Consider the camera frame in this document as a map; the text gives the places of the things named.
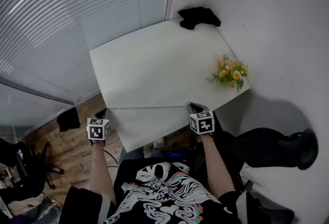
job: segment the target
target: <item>yellow flower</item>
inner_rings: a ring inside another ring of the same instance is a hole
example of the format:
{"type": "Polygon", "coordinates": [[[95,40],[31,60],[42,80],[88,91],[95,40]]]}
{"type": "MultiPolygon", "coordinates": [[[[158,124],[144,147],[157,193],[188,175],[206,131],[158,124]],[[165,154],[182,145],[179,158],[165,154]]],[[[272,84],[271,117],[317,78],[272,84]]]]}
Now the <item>yellow flower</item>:
{"type": "Polygon", "coordinates": [[[233,73],[233,78],[235,80],[241,79],[241,73],[238,70],[235,70],[234,73],[233,73]]]}
{"type": "Polygon", "coordinates": [[[224,68],[224,62],[221,59],[217,60],[217,68],[218,69],[224,68]]]}
{"type": "Polygon", "coordinates": [[[247,65],[242,65],[241,67],[242,67],[242,70],[243,70],[243,73],[242,72],[241,73],[242,74],[244,74],[244,73],[247,74],[248,73],[248,66],[247,65]]]}
{"type": "Polygon", "coordinates": [[[219,75],[220,78],[224,77],[227,74],[228,74],[228,72],[226,70],[221,70],[221,71],[218,72],[218,75],[219,75]]]}

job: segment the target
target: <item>black shirt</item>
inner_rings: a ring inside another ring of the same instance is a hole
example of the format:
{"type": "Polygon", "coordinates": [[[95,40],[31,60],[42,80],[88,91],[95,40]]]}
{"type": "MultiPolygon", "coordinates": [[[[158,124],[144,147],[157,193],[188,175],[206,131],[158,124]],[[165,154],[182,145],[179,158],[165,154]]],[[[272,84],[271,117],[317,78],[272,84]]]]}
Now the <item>black shirt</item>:
{"type": "Polygon", "coordinates": [[[189,171],[183,163],[161,158],[125,160],[114,184],[117,207],[106,195],[71,188],[60,224],[245,223],[246,193],[229,192],[217,199],[189,171]]]}

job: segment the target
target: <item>green leaf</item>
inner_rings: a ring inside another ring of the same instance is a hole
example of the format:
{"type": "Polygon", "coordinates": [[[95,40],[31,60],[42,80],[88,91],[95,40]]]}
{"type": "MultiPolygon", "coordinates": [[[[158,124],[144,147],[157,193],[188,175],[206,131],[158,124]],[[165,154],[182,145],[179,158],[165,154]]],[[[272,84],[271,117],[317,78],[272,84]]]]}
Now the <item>green leaf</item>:
{"type": "Polygon", "coordinates": [[[209,82],[210,84],[213,84],[214,81],[215,81],[215,79],[214,79],[214,78],[209,78],[209,77],[207,77],[207,78],[206,78],[206,81],[209,82]]]}
{"type": "Polygon", "coordinates": [[[243,80],[242,79],[237,80],[237,85],[238,85],[239,89],[242,89],[242,87],[243,87],[243,80]]]}
{"type": "Polygon", "coordinates": [[[216,81],[216,82],[222,82],[222,78],[220,78],[219,76],[217,76],[217,77],[215,78],[215,81],[216,81]]]}

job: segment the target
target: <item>floor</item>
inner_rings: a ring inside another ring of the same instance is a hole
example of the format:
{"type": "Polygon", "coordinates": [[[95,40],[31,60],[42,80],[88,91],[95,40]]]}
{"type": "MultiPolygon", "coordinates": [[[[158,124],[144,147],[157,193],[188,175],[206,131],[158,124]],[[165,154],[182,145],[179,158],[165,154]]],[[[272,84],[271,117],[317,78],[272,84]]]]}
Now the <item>floor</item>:
{"type": "MultiPolygon", "coordinates": [[[[81,124],[80,128],[60,132],[56,119],[54,119],[23,140],[27,145],[34,144],[36,152],[42,152],[46,142],[51,143],[49,151],[47,151],[47,163],[64,169],[65,174],[50,174],[56,189],[52,190],[45,184],[44,194],[49,199],[56,199],[60,206],[63,206],[66,194],[71,186],[88,188],[92,148],[87,139],[86,123],[88,117],[104,108],[103,98],[101,94],[98,94],[77,106],[81,124]]],[[[172,146],[173,144],[188,146],[192,141],[195,141],[192,132],[187,128],[182,128],[166,137],[166,146],[172,146]]],[[[107,137],[104,149],[110,152],[117,160],[119,159],[122,144],[116,131],[111,132],[107,137]]],[[[116,162],[108,154],[105,154],[105,157],[108,166],[116,165],[116,162]]],[[[117,169],[110,167],[109,173],[114,182],[117,169]]],[[[13,215],[22,214],[31,209],[31,206],[39,204],[40,201],[41,197],[14,201],[9,204],[9,209],[13,215]]]]}

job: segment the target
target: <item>human arm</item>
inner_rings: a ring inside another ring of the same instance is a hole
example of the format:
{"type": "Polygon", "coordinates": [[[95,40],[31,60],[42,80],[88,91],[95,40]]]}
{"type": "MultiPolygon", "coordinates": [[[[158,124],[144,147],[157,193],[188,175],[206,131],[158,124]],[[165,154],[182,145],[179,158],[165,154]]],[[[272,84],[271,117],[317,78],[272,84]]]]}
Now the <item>human arm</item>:
{"type": "Polygon", "coordinates": [[[108,173],[103,142],[95,141],[93,144],[92,172],[89,189],[97,194],[107,195],[114,205],[117,205],[111,177],[108,173]]]}
{"type": "Polygon", "coordinates": [[[227,192],[235,191],[231,176],[226,169],[213,138],[209,134],[200,136],[204,145],[208,184],[212,195],[219,198],[227,192]]]}

